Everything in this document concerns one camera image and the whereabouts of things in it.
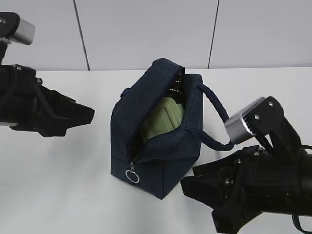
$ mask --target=white table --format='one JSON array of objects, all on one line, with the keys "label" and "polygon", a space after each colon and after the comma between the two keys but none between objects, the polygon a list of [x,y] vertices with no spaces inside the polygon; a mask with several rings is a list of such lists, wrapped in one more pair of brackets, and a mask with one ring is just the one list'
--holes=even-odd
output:
[{"label": "white table", "polygon": [[[200,73],[229,115],[260,96],[273,96],[301,136],[312,144],[312,68],[190,70]],[[44,85],[96,110],[91,125],[66,137],[0,128],[0,234],[201,234],[215,233],[212,209],[183,195],[178,184],[162,201],[110,175],[110,116],[125,87],[143,71],[40,72]],[[228,137],[205,101],[205,130]],[[232,152],[250,140],[235,147]],[[202,146],[196,165],[231,152]],[[302,224],[312,230],[311,219]],[[241,234],[299,233],[291,217],[262,214]]]}]

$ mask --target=fabric bag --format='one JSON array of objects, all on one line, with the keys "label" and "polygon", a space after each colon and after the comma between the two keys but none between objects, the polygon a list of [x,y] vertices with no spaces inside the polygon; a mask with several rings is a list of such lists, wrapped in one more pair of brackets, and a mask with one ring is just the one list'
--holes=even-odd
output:
[{"label": "fabric bag", "polygon": [[[166,95],[177,76],[182,77],[186,103],[179,127],[138,143],[143,122]],[[126,89],[111,117],[111,174],[163,199],[191,169],[201,143],[215,150],[230,150],[203,132],[203,93],[213,101],[223,121],[228,115],[201,75],[184,74],[184,68],[165,58],[153,62],[145,74]]]}]

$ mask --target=cable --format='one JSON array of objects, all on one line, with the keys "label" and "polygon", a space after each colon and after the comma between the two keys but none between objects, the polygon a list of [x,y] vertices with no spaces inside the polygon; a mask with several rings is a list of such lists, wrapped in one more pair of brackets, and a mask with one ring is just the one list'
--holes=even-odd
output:
[{"label": "cable", "polygon": [[4,97],[2,100],[0,100],[0,110],[4,107],[8,99],[11,97],[11,95],[14,93],[16,85],[18,83],[18,73],[16,71],[16,68],[13,66],[8,66],[8,68],[11,70],[10,71],[10,76],[12,77],[11,85],[8,89],[8,91],[5,93]]},{"label": "cable", "polygon": [[304,149],[307,149],[307,150],[312,150],[312,146],[311,145],[302,145],[302,147]]}]

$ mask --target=black cable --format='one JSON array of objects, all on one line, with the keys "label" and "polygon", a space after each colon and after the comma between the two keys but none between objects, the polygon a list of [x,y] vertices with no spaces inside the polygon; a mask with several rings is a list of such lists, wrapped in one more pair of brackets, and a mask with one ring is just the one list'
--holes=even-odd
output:
[{"label": "black cable", "polygon": [[10,76],[13,79],[11,81],[11,85],[8,88],[8,91],[5,93],[4,97],[2,100],[0,100],[0,110],[4,107],[8,99],[11,97],[11,95],[14,93],[16,85],[18,83],[18,73],[16,71],[16,68],[13,66],[7,66],[11,71],[10,71]]},{"label": "black cable", "polygon": [[76,14],[76,18],[77,18],[77,23],[78,23],[78,28],[79,28],[82,48],[83,48],[83,52],[84,52],[84,57],[86,59],[87,68],[88,68],[88,71],[89,71],[90,70],[89,59],[88,59],[88,55],[87,55],[86,46],[85,46],[85,43],[84,43],[84,38],[83,38],[83,35],[82,35],[82,28],[81,28],[81,24],[80,24],[79,15],[78,15],[76,0],[73,0],[73,4],[74,4],[75,14]]},{"label": "black cable", "polygon": [[213,38],[211,39],[211,46],[210,46],[210,53],[209,53],[209,60],[208,60],[208,67],[207,67],[208,69],[209,69],[209,66],[210,66],[211,53],[212,53],[212,50],[213,50],[213,44],[214,44],[214,38],[215,38],[215,26],[216,26],[216,19],[218,18],[219,3],[220,3],[220,0],[218,0],[218,4],[217,4],[217,6],[216,6],[215,20],[214,20],[214,31],[213,31]]},{"label": "black cable", "polygon": [[310,145],[302,145],[302,147],[307,150],[312,150],[312,146]]}]

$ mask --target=white wall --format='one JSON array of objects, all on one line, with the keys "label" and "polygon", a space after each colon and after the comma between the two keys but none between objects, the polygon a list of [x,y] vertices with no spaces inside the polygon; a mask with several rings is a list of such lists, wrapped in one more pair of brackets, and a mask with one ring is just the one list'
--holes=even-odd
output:
[{"label": "white wall", "polygon": [[[76,0],[91,70],[146,69],[169,58],[207,68],[218,0]],[[210,68],[310,66],[310,0],[220,0]],[[86,70],[72,0],[2,0],[33,23],[33,45],[12,44],[5,64]]]},{"label": "white wall", "polygon": [[210,68],[312,65],[312,1],[220,0]]},{"label": "white wall", "polygon": [[87,69],[71,0],[1,0],[0,10],[16,12],[36,27],[33,44],[11,44],[3,64],[44,71]]}]

